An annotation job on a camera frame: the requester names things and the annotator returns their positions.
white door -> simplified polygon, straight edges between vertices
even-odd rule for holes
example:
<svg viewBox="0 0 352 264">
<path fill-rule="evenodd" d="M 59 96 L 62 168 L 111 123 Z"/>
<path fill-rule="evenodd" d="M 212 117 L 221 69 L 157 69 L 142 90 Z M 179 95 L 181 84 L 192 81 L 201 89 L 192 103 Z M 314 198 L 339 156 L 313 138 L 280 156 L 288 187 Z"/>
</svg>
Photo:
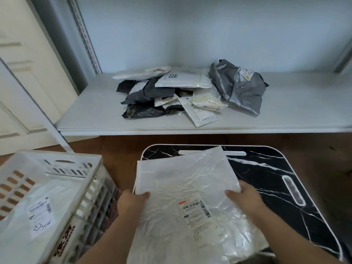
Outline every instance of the white door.
<svg viewBox="0 0 352 264">
<path fill-rule="evenodd" d="M 26 0 L 0 0 L 0 57 L 56 123 L 77 93 L 41 24 Z M 0 76 L 0 155 L 58 144 L 10 87 Z"/>
</svg>

crate handle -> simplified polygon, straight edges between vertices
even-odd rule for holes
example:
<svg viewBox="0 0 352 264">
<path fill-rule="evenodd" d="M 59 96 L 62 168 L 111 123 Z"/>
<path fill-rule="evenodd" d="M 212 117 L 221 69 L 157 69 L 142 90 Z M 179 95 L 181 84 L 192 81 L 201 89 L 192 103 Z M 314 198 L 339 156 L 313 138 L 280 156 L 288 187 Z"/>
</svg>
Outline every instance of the crate handle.
<svg viewBox="0 0 352 264">
<path fill-rule="evenodd" d="M 62 163 L 75 163 L 75 162 L 72 162 L 70 160 L 56 160 L 56 162 L 62 162 Z"/>
</svg>

brown floor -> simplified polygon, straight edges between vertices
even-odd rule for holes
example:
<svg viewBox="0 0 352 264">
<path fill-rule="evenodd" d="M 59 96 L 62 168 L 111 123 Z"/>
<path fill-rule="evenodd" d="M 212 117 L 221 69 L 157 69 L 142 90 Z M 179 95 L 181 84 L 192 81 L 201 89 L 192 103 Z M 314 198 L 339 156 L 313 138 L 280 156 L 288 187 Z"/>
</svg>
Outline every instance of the brown floor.
<svg viewBox="0 0 352 264">
<path fill-rule="evenodd" d="M 152 144 L 272 146 L 287 157 L 328 221 L 341 225 L 352 219 L 352 133 L 103 136 L 71 146 L 77 153 L 102 155 L 111 177 L 124 190 L 133 188 L 137 161 Z M 63 152 L 59 145 L 41 150 Z M 0 164 L 7 158 L 0 156 Z"/>
</svg>

